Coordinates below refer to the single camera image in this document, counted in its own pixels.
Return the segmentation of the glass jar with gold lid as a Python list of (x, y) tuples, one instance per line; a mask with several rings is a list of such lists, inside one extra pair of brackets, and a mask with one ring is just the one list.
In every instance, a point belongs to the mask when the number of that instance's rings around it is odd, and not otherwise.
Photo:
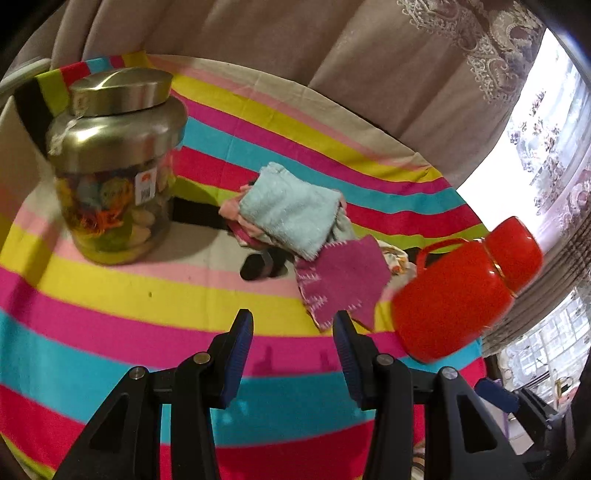
[(171, 84), (150, 68), (91, 74), (71, 85), (48, 130), (61, 214), (92, 262), (132, 263), (169, 230), (173, 157), (188, 119)]

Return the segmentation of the red thermos jug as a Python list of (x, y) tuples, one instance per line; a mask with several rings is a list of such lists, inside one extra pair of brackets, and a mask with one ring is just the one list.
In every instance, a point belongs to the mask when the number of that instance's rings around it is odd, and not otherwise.
[(416, 277), (392, 299), (394, 333), (408, 355), (433, 363), (478, 339), (538, 276), (543, 252), (515, 216), (478, 240), (422, 249)]

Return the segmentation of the colourful striped table cloth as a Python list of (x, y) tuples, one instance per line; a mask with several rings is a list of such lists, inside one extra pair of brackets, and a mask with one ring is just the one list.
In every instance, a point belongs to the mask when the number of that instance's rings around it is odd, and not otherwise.
[(169, 71), (189, 113), (176, 196), (231, 198), (270, 162), (344, 194), (359, 235), (410, 254), (487, 230), (420, 154), (303, 85), (190, 57), (99, 57), (31, 82), (1, 112), (1, 432), (51, 475), (103, 399), (135, 365), (176, 366), (242, 308), (254, 337), (238, 396), (212, 415), (225, 479), (355, 479), (373, 416), (349, 398), (329, 333), (315, 327), (293, 273), (245, 282), (246, 250), (228, 233), (175, 224), (143, 260), (84, 259), (60, 214), (52, 172), (30, 137), (69, 86), (110, 67)]

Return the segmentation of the white lace sheer curtain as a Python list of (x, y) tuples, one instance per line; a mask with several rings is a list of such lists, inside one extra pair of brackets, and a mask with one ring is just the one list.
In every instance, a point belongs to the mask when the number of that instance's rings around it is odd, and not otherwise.
[(459, 192), (488, 229), (518, 217), (544, 251), (563, 240), (590, 164), (590, 88), (551, 33), (497, 144)]

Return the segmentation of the magenta knitted cloth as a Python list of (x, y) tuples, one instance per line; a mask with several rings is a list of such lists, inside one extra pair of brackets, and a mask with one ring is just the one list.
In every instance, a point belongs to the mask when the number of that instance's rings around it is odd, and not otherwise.
[(318, 330), (331, 329), (341, 310), (375, 329), (376, 305), (391, 271), (374, 237), (325, 244), (315, 260), (298, 259), (294, 268), (304, 307)]

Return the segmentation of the light blue towel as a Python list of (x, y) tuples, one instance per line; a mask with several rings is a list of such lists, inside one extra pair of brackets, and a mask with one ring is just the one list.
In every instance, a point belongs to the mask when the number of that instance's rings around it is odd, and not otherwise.
[(266, 238), (308, 261), (327, 243), (356, 238), (339, 191), (304, 182), (274, 162), (260, 169), (238, 209)]

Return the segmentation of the white patterned fabric pouch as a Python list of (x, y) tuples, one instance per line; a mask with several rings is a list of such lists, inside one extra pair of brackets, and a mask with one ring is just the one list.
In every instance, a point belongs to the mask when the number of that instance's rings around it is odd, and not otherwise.
[(409, 259), (406, 251), (388, 242), (379, 240), (378, 245), (393, 277), (405, 277), (412, 280), (417, 275), (417, 267)]

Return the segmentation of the pink plush cloth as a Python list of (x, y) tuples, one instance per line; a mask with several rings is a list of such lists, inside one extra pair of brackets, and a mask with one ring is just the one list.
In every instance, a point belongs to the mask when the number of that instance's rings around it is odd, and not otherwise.
[(260, 230), (255, 224), (250, 223), (249, 220), (246, 220), (239, 210), (240, 201), (249, 193), (250, 189), (252, 189), (252, 184), (246, 184), (240, 187), (237, 195), (221, 203), (218, 214), (221, 215), (222, 219), (228, 225), (231, 233), (235, 235), (239, 245), (260, 249), (272, 245), (273, 242), (266, 236), (263, 230)]

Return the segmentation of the beige curtain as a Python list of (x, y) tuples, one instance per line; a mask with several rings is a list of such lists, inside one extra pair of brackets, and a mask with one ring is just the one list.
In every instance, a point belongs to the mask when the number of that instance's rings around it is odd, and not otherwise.
[(545, 27), (518, 1), (64, 1), (18, 66), (143, 50), (296, 81), (462, 184), (501, 137)]

